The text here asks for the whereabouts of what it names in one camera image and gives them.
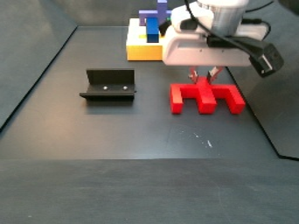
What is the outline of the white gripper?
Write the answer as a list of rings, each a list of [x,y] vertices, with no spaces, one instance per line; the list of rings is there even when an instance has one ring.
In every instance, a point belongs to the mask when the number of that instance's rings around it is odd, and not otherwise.
[[[245,4],[189,4],[177,7],[163,41],[163,63],[167,66],[191,66],[189,77],[199,81],[197,66],[215,66],[207,74],[211,84],[223,67],[247,67],[249,54],[238,48],[209,47],[209,36],[250,37],[263,40],[267,26],[258,22],[243,24]]]

